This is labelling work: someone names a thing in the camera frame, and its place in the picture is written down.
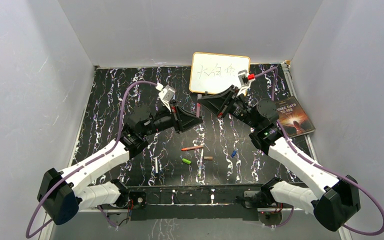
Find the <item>green white pen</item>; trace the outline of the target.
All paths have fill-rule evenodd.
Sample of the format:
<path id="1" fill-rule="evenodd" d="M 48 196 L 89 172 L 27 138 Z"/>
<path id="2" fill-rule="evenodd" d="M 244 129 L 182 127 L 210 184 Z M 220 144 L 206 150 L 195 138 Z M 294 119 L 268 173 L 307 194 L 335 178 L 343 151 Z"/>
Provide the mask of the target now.
<path id="1" fill-rule="evenodd" d="M 201 148 L 200 158 L 199 158 L 199 163 L 198 163 L 198 177 L 199 178 L 201 177 L 201 174 L 202 174 L 203 160 L 204 160 L 204 149 Z"/>

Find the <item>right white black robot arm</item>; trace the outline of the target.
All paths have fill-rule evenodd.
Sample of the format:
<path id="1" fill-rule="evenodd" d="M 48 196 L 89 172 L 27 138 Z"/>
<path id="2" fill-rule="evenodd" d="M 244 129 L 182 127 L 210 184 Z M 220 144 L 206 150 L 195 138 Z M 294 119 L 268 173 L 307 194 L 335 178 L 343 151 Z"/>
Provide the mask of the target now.
<path id="1" fill-rule="evenodd" d="M 227 114 L 253 129 L 249 134 L 252 144 L 265 155 L 292 171 L 306 187 L 273 178 L 261 187 L 261 200 L 268 207 L 286 203 L 311 213 L 330 231 L 337 231 L 360 209 L 359 190 L 350 175 L 337 177 L 327 170 L 316 167 L 312 159 L 286 139 L 277 120 L 276 104 L 267 98 L 250 106 L 243 94 L 237 95 L 235 86 L 227 90 L 203 96 L 198 103 L 218 118 Z"/>

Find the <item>orange marker pen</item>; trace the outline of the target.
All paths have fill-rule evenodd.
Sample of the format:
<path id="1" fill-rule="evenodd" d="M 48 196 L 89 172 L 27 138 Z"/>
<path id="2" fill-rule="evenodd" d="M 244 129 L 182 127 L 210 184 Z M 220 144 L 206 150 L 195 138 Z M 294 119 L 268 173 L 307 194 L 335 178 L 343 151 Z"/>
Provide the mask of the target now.
<path id="1" fill-rule="evenodd" d="M 185 152 L 185 151 L 193 151 L 193 150 L 197 150 L 197 149 L 202 149 L 204 147 L 204 145 L 196 145 L 196 146 L 190 146 L 190 147 L 184 147 L 181 149 L 182 152 Z"/>

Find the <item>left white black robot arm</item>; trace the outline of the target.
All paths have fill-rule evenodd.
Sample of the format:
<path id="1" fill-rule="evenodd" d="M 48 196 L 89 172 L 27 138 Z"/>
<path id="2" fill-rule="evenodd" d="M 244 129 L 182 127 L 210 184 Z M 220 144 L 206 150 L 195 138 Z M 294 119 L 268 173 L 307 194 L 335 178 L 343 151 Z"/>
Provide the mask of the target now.
<path id="1" fill-rule="evenodd" d="M 91 185 L 94 180 L 114 167 L 141 154 L 149 143 L 147 136 L 167 129 L 184 133 L 203 123 L 203 119 L 178 105 L 175 100 L 156 114 L 141 105 L 123 121 L 121 134 L 107 146 L 83 161 L 63 170 L 48 170 L 42 179 L 38 201 L 56 225 L 70 221 L 80 210 L 101 205 L 126 208 L 130 190 L 119 180 Z"/>

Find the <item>pink marker pen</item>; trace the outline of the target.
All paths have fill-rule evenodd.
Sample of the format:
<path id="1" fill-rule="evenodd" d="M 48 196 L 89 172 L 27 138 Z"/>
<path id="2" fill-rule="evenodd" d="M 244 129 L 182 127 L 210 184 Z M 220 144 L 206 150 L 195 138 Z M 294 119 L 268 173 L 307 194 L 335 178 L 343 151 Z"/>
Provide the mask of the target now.
<path id="1" fill-rule="evenodd" d="M 200 117 L 200 109 L 201 109 L 201 105 L 199 103 L 196 104 L 196 110 L 195 110 L 195 116 L 197 118 Z"/>

